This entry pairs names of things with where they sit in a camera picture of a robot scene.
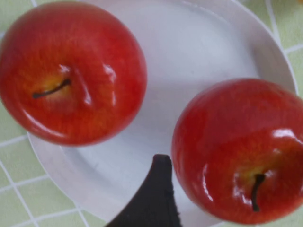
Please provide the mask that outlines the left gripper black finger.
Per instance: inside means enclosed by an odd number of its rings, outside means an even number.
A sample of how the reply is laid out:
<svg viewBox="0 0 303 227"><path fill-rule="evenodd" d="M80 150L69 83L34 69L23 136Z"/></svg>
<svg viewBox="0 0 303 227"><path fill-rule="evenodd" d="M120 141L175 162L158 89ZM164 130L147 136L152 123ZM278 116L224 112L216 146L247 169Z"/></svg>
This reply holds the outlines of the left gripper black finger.
<svg viewBox="0 0 303 227"><path fill-rule="evenodd" d="M153 157L151 168L129 203L107 227L180 227L174 198L172 161L168 155Z"/></svg>

